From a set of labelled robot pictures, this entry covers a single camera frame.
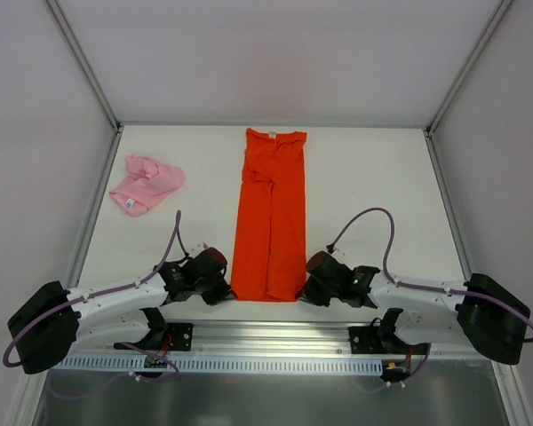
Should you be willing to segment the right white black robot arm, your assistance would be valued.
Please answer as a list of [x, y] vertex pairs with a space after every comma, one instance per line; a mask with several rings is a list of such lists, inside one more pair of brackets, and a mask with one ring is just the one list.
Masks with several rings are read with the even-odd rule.
[[306, 264], [298, 298], [317, 306], [334, 299], [353, 308], [382, 309], [378, 346], [390, 353], [421, 344], [471, 346], [498, 363], [516, 365], [530, 310], [489, 276], [467, 281], [407, 283], [375, 266], [349, 268], [320, 251]]

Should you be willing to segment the orange t shirt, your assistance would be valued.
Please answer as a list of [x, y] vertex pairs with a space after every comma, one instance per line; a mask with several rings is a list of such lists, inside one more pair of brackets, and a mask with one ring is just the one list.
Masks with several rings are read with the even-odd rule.
[[307, 134], [246, 130], [231, 287], [252, 302], [294, 302], [306, 283]]

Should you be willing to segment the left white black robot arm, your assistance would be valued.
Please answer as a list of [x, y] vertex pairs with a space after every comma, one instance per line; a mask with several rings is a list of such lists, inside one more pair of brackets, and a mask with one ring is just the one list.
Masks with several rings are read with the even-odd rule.
[[191, 296], [210, 306], [228, 299], [226, 273], [224, 255], [207, 247], [196, 256], [161, 262], [132, 282], [91, 289], [46, 283], [8, 320], [12, 344], [3, 363], [34, 375], [89, 348], [171, 348], [175, 339], [161, 309]]

